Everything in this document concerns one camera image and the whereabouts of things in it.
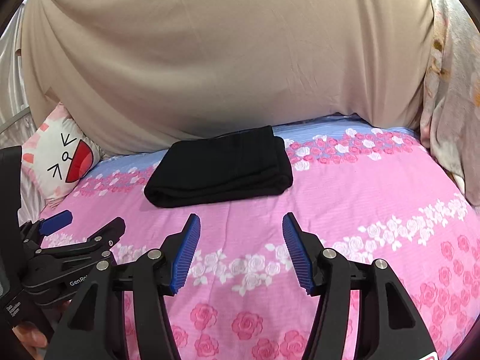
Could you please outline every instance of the pink bedsheet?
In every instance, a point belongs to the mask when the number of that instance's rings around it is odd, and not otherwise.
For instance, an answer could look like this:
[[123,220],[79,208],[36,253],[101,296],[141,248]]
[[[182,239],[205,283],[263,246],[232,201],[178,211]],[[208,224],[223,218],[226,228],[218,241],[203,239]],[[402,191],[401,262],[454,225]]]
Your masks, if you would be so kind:
[[[300,288],[282,238],[282,217],[292,211],[303,230],[347,258],[386,259],[420,310],[439,358],[446,359],[480,312],[479,220],[414,139],[396,138],[395,150],[352,141],[348,153],[348,146],[342,149],[341,142],[328,137],[302,144],[286,139],[293,187],[279,197],[242,202],[155,208],[143,195],[153,167],[142,175],[133,169],[85,179],[55,211],[44,211],[50,216],[69,209],[73,223],[43,246],[81,242],[121,216],[126,233],[113,251],[117,262],[129,262],[180,231],[195,212],[202,234],[189,277],[176,297],[166,299],[182,358],[296,360],[302,357],[318,299]],[[329,147],[341,158],[333,152],[329,161],[318,157]],[[109,180],[121,177],[131,178],[131,186],[108,187],[113,185]],[[92,181],[107,187],[94,196],[80,193]],[[352,292],[348,360],[354,353],[358,303],[358,293]],[[137,360],[130,293],[126,330],[130,358]]]

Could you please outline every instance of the metal screw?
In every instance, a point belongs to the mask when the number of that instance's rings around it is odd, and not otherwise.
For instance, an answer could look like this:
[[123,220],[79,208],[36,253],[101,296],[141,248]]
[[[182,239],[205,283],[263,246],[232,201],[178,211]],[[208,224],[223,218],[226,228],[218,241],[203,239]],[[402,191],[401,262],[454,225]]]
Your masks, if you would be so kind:
[[323,256],[327,259],[334,259],[337,256],[337,252],[333,249],[323,249]]
[[156,260],[162,256],[162,252],[158,249],[152,249],[150,252],[147,253],[147,256],[151,260]]
[[108,267],[109,267],[109,262],[108,261],[102,260],[102,261],[97,262],[97,269],[99,271],[105,271],[105,269],[107,269]]
[[384,259],[376,260],[375,265],[377,266],[377,268],[380,268],[380,269],[385,269],[388,266],[387,262]]

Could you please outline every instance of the beige fabric backdrop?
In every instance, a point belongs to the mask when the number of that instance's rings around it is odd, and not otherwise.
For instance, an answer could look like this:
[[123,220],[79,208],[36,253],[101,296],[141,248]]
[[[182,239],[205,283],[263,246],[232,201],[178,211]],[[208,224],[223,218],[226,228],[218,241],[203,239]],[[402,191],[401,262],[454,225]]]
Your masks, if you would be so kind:
[[28,0],[26,92],[108,152],[334,112],[417,127],[430,0]]

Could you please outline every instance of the cartoon face pillow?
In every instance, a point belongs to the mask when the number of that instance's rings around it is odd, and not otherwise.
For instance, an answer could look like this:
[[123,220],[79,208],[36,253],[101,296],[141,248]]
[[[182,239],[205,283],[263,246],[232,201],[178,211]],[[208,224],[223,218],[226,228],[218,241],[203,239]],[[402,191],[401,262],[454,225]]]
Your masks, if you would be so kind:
[[84,135],[62,103],[22,148],[22,167],[52,208],[102,156],[101,149]]

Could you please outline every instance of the black garment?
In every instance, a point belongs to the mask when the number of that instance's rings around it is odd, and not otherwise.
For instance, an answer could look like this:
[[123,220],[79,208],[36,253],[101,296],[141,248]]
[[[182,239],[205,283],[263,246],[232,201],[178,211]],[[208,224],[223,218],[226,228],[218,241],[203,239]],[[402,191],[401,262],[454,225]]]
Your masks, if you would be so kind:
[[157,207],[280,195],[293,184],[282,138],[262,127],[172,145],[145,186]]

